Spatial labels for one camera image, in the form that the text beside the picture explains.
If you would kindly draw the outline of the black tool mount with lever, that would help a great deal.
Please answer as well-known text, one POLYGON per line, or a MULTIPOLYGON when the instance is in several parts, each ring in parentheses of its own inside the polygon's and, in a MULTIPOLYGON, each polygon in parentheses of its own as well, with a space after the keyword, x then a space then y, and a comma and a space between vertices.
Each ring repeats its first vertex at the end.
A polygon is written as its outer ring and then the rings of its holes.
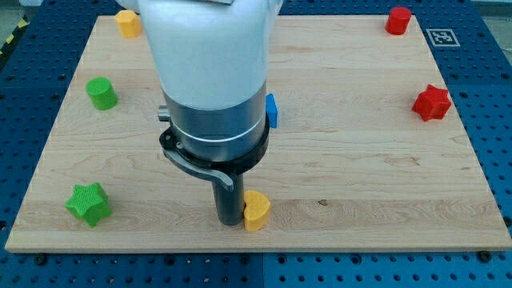
POLYGON ((224 162, 202 160, 178 148, 180 142, 171 128, 165 130, 159 137, 163 154, 177 168, 196 178, 220 185, 228 192, 235 190, 236 177, 256 166, 263 158, 269 143, 270 124, 268 114, 263 115, 264 130, 257 144, 248 153, 224 162))

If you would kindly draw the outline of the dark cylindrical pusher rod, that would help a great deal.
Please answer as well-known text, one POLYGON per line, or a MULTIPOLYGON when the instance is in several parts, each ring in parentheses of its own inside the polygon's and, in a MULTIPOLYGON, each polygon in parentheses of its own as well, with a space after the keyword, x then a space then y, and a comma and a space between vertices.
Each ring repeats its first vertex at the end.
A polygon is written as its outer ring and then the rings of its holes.
POLYGON ((243 220, 245 208, 243 175, 230 174, 230 179, 234 183, 232 190, 219 182, 212 182, 212 187, 219 221, 227 226, 235 226, 243 220))

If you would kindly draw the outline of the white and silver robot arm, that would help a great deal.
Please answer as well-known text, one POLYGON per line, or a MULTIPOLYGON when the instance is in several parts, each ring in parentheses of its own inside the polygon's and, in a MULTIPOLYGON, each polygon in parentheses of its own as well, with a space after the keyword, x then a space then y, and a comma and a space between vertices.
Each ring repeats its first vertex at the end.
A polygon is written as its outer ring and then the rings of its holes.
POLYGON ((164 155, 210 182, 219 220, 243 218, 243 175, 269 141, 270 35, 282 4, 271 0, 132 0, 153 56, 168 129, 164 155))

